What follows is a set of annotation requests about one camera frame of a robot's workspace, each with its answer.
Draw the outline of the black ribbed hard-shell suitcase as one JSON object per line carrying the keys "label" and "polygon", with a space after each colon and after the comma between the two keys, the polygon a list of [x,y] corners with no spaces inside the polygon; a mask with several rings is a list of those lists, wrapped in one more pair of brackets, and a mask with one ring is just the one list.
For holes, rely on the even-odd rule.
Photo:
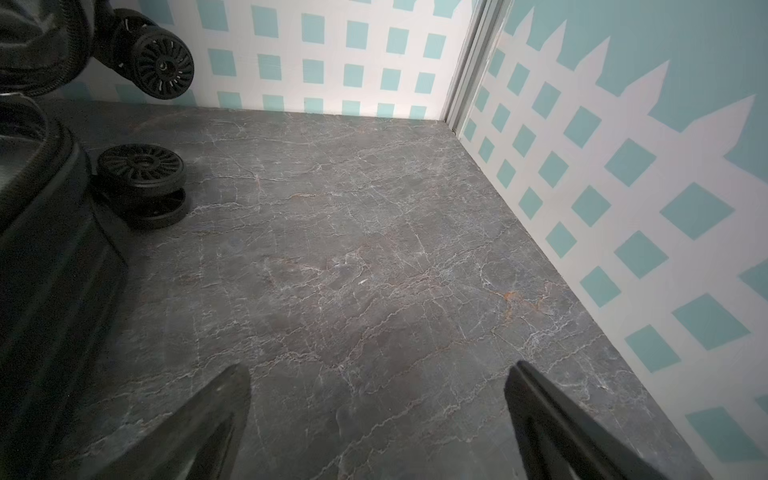
{"label": "black ribbed hard-shell suitcase", "polygon": [[128,233],[189,210],[175,152],[123,144],[91,159],[38,105],[96,59],[161,100],[194,78],[186,44],[107,1],[1,5],[1,475],[41,479],[111,326]]}

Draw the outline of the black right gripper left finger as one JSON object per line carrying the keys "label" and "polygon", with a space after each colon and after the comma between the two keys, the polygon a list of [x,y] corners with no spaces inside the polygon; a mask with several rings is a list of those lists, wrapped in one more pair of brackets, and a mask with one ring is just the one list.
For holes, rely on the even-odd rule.
{"label": "black right gripper left finger", "polygon": [[97,479],[229,479],[247,423],[251,377],[228,366]]}

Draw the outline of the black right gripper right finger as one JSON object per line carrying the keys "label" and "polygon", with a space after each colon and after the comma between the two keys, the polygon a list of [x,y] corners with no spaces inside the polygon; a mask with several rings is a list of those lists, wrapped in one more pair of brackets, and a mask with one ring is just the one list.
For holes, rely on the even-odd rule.
{"label": "black right gripper right finger", "polygon": [[504,396],[529,479],[662,479],[530,363],[510,370]]}

